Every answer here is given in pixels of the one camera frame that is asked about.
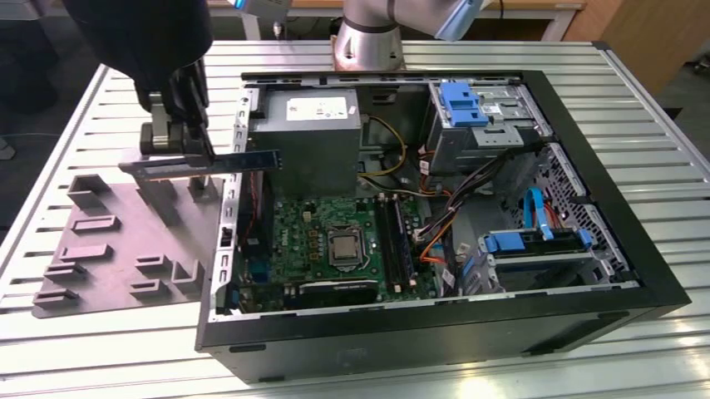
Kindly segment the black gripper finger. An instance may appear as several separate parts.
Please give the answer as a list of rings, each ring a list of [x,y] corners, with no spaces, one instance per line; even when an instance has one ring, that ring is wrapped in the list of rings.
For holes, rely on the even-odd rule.
[[[139,103],[151,114],[141,124],[140,152],[144,156],[180,155],[192,167],[215,161],[207,134],[209,106],[204,60],[179,68],[161,89],[137,89]]]

